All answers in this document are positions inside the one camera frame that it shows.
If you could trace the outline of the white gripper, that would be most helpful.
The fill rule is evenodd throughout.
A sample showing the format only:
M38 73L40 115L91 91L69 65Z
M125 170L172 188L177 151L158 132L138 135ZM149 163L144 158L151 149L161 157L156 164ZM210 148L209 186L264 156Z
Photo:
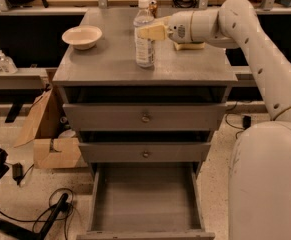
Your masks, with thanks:
M143 39L163 41L167 36L176 43L190 43L192 11L182 11L171 16L155 18L154 24L139 27L137 36Z

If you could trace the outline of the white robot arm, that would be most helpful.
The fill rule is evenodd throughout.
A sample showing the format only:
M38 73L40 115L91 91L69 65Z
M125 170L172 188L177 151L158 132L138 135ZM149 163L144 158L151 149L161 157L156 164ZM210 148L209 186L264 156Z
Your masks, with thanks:
M140 38L205 42L243 52L267 118L237 138L228 169L228 240L291 240L291 63L248 0L177 12L137 29Z

